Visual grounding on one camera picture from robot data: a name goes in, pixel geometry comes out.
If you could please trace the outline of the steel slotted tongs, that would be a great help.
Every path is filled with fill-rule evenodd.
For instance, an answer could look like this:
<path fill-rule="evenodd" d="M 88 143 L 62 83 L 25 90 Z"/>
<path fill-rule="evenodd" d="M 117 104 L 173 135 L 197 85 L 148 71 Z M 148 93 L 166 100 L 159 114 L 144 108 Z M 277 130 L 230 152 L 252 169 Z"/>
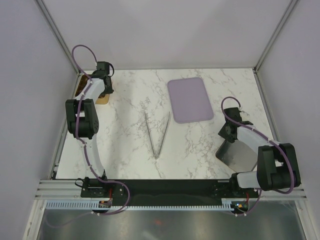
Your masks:
<path fill-rule="evenodd" d="M 151 147 L 151 153 L 153 158 L 157 160 L 163 151 L 164 142 L 171 121 L 171 112 L 168 112 L 166 116 L 163 116 L 160 120 L 154 120 L 151 118 L 149 113 L 145 111 L 144 121 L 147 137 Z"/>

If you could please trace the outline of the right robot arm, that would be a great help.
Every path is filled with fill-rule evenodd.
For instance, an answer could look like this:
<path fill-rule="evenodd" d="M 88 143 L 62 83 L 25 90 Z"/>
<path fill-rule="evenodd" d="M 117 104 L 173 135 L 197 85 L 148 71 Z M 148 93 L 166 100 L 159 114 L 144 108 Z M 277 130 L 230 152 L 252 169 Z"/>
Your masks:
<path fill-rule="evenodd" d="M 225 124 L 218 132 L 224 139 L 215 156 L 234 173 L 228 191 L 241 197 L 247 189 L 283 191 L 301 185 L 296 150 L 290 143 L 279 143 L 261 136 L 243 121 L 237 107 L 224 109 Z"/>

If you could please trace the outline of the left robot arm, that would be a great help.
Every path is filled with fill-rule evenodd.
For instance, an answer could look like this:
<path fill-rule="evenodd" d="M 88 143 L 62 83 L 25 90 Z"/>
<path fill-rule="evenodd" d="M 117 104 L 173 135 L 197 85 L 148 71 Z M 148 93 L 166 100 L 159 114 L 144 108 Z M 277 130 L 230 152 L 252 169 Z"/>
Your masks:
<path fill-rule="evenodd" d="M 113 74 L 111 63 L 97 62 L 93 73 L 81 77 L 75 97 L 65 102 L 68 132 L 77 139 L 89 171 L 103 181 L 107 177 L 98 152 L 99 119 L 95 105 L 108 103 L 114 92 L 111 79 Z"/>

